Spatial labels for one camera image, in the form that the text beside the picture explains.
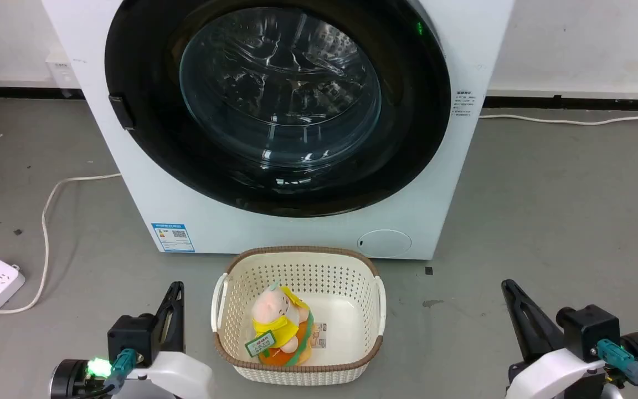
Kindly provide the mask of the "round white filter cover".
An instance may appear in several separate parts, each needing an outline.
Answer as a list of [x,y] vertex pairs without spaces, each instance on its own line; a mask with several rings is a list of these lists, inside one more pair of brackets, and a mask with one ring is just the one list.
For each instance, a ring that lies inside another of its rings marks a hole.
[[397,258],[410,250],[412,240],[403,232],[378,229],[357,240],[357,249],[370,258]]

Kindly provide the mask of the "white wall socket box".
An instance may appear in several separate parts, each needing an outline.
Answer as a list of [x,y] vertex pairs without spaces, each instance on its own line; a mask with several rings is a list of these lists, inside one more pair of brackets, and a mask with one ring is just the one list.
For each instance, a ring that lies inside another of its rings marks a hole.
[[62,50],[52,50],[46,58],[46,65],[56,86],[64,98],[79,95],[80,85],[68,56]]

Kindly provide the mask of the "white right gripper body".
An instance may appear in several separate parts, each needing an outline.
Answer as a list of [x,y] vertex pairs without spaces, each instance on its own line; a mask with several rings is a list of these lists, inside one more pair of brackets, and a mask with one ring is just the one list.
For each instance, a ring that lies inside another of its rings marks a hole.
[[575,394],[575,389],[587,389],[600,377],[605,378],[603,361],[598,350],[590,349],[593,362],[578,358],[568,349],[559,349],[541,356],[532,364],[519,362],[511,366],[505,399],[611,399],[611,384],[595,392]]

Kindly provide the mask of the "white front-load washing machine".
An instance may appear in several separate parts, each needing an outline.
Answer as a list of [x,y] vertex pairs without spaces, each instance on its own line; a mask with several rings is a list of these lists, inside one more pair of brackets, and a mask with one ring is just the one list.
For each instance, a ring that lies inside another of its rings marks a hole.
[[[433,257],[481,113],[516,0],[410,0],[445,47],[451,81],[446,134],[427,167],[405,188],[371,206],[327,217],[288,218],[248,212],[205,196],[165,172],[122,128],[109,101],[105,46],[122,0],[42,0],[87,104],[150,231],[151,224],[184,224],[195,253],[317,245],[357,249],[373,230],[408,235],[396,259]],[[473,114],[451,115],[456,91],[472,91]]]

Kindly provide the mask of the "green doll hang tag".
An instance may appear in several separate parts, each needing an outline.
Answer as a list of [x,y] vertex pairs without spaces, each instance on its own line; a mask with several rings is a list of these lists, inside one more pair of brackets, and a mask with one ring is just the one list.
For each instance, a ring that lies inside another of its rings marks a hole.
[[258,336],[245,343],[245,349],[250,357],[258,357],[264,353],[269,356],[269,349],[275,344],[273,331],[261,332]]

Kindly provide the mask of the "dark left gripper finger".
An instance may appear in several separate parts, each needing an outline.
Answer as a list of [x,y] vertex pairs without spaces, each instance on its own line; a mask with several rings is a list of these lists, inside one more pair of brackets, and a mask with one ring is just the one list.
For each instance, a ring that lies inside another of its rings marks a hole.
[[170,284],[158,310],[155,328],[159,351],[178,351],[178,283]]
[[185,352],[184,283],[173,282],[165,295],[165,351]]

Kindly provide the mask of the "black round glass washer door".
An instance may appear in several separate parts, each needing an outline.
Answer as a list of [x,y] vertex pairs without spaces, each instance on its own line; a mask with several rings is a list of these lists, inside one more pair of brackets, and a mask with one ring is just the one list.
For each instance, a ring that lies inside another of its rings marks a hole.
[[105,46],[117,120],[165,172],[288,218],[394,195],[450,118],[445,47],[410,0],[122,0]]

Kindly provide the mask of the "small text sticker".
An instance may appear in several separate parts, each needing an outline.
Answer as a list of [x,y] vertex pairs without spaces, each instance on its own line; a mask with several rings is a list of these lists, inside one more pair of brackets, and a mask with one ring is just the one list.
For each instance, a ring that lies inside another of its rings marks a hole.
[[454,94],[451,104],[451,115],[455,117],[468,117],[475,109],[476,97],[472,91],[460,90]]

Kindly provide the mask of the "cream perforated laundry basket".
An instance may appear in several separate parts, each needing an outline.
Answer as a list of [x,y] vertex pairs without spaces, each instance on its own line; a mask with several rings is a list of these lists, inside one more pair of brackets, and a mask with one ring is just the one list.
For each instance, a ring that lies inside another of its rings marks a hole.
[[[266,365],[245,343],[255,332],[251,306],[273,283],[309,306],[314,323],[327,323],[327,348],[313,349],[301,366]],[[253,248],[218,278],[211,329],[220,356],[246,379],[284,386],[328,386],[359,378],[378,353],[387,321],[387,295],[374,264],[341,248]]]

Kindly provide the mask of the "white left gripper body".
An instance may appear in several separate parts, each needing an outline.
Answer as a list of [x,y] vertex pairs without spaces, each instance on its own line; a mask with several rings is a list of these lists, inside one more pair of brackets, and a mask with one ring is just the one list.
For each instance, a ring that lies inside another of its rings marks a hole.
[[160,351],[151,366],[137,368],[131,381],[147,381],[179,399],[212,399],[212,369],[184,352]]

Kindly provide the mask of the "blue energy label sticker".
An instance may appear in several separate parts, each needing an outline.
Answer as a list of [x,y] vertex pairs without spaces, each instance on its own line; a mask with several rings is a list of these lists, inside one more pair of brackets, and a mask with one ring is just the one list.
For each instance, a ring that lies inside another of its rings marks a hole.
[[194,253],[192,240],[184,224],[151,224],[160,252]]

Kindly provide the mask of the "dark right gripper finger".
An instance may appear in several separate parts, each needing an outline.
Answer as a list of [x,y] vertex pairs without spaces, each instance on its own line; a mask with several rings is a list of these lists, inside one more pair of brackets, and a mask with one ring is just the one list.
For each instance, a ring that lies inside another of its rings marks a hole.
[[560,328],[516,281],[503,280],[501,290],[523,363],[532,364],[545,354],[564,348],[564,334]]

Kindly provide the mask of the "pink plush doll yellow clothes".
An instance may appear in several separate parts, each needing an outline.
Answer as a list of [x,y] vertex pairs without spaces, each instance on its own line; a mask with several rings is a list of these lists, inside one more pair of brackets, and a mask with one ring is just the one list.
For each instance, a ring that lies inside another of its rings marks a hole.
[[273,331],[275,344],[269,349],[269,356],[263,353],[256,358],[266,365],[303,365],[311,358],[312,324],[311,309],[303,300],[277,282],[269,285],[251,307],[251,326],[253,338]]

